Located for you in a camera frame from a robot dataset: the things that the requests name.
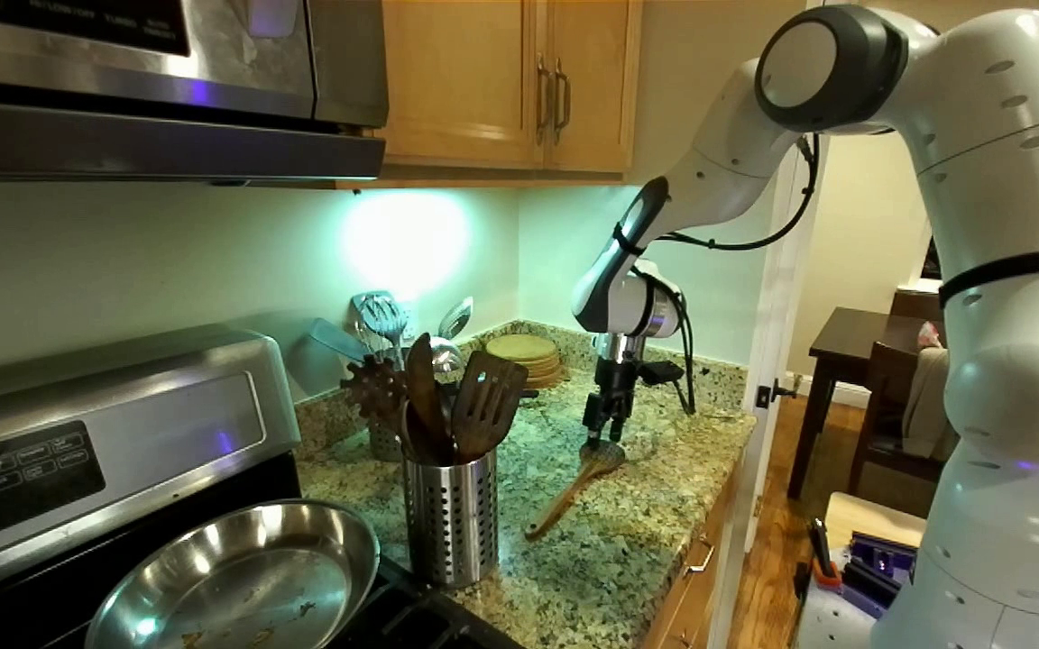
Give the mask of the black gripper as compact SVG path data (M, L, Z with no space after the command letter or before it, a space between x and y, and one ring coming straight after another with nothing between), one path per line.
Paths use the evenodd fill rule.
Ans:
M600 451L605 439L613 448L624 442L624 422L636 405L641 350L646 350L641 334L605 330L595 338L595 391L583 401L582 451Z

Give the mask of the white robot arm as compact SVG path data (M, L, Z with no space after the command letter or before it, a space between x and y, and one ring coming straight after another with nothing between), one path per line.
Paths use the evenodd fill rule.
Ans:
M864 5L787 18L736 67L694 148L654 175L579 284L603 334L669 334L646 245L747 211L805 132L904 142L943 261L946 418L912 578L872 649L1039 649L1039 11L946 34Z

